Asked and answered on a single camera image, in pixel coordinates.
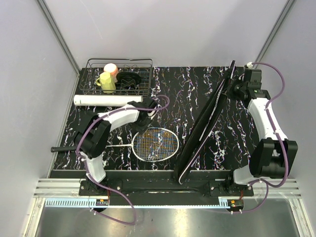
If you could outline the badminton racket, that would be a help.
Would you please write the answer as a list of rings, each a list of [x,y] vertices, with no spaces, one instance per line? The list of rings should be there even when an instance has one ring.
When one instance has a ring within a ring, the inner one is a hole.
[[[137,132],[129,144],[108,145],[110,130],[97,130],[89,133],[86,138],[82,134],[75,137],[74,146],[52,147],[51,152],[75,151],[83,160],[95,160],[106,148],[130,147],[133,154],[141,161],[163,161],[174,156],[179,149],[177,135],[165,128],[150,127]]]

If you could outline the black racket bag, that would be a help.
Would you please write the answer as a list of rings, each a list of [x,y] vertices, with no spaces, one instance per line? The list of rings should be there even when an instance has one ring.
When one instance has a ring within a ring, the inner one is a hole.
[[[193,129],[183,146],[173,173],[175,181],[180,185],[184,183],[186,176],[191,170],[192,163],[199,156],[201,149],[208,139],[209,133],[218,120],[227,100],[226,96],[222,94],[222,91],[228,87],[233,77],[235,67],[236,62],[232,60],[229,67],[225,70],[215,92],[210,96],[203,107],[202,112],[194,123]]]

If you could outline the white shuttlecock tube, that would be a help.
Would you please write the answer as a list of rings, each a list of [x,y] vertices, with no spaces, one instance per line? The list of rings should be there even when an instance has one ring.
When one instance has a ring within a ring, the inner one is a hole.
[[[75,95],[73,103],[75,106],[122,107],[128,102],[142,100],[140,95]]]

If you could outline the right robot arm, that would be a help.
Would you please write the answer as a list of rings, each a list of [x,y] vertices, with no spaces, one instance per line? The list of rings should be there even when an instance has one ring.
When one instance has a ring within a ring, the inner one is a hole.
[[[272,109],[273,99],[261,88],[261,80],[260,69],[246,68],[229,90],[229,95],[241,100],[251,114],[259,136],[248,165],[235,169],[232,179],[224,183],[225,192],[231,196],[237,195],[242,185],[265,182],[267,178],[281,180],[279,184],[270,183],[269,186],[282,186],[298,151],[296,141],[289,140],[282,131]]]

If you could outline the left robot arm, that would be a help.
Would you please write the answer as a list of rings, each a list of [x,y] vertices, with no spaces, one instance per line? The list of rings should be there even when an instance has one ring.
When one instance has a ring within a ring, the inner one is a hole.
[[[137,132],[144,132],[152,122],[158,109],[154,99],[143,102],[128,102],[125,106],[103,114],[90,113],[78,130],[74,143],[76,155],[82,159],[89,180],[89,189],[97,196],[102,195],[107,188],[103,181],[106,172],[103,168],[102,153],[107,144],[110,132],[131,124]]]

